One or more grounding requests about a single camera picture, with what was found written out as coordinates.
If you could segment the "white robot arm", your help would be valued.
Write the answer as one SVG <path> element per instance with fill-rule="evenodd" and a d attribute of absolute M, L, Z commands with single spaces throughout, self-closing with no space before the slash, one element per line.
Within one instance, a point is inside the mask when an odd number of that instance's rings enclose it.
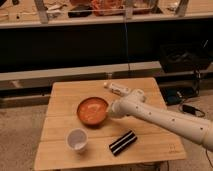
<path fill-rule="evenodd" d="M 148 105 L 144 102 L 144 93 L 140 89 L 113 90 L 113 93 L 121 98 L 114 100 L 109 106 L 108 114 L 111 117 L 133 116 L 145 120 L 213 152 L 212 121 Z"/>

